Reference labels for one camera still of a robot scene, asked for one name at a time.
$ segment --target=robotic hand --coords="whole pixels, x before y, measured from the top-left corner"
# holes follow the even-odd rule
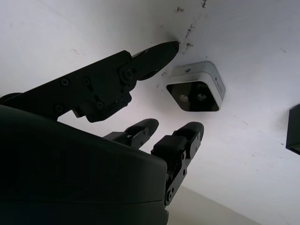
[[[166,225],[169,205],[203,137],[191,122],[151,155],[158,127],[143,120],[101,138],[57,122],[73,110],[89,122],[112,116],[177,54],[167,42],[135,57],[122,51],[25,93],[0,99],[0,224]]]

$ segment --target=white camera housing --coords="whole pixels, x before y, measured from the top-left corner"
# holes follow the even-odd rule
[[[174,68],[166,83],[180,108],[189,112],[220,110],[226,91],[217,68],[208,61]]]

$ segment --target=white ceiling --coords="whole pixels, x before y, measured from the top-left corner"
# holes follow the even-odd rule
[[[163,71],[104,122],[60,121],[97,135],[145,118],[160,127],[143,150],[187,122],[205,125],[183,185],[264,225],[300,219],[300,156],[285,149],[288,110],[300,103],[298,0],[2,0],[0,94],[23,92],[122,50],[187,40],[166,68],[209,60],[226,86],[219,112],[182,111]],[[184,9],[177,12],[177,7]]]

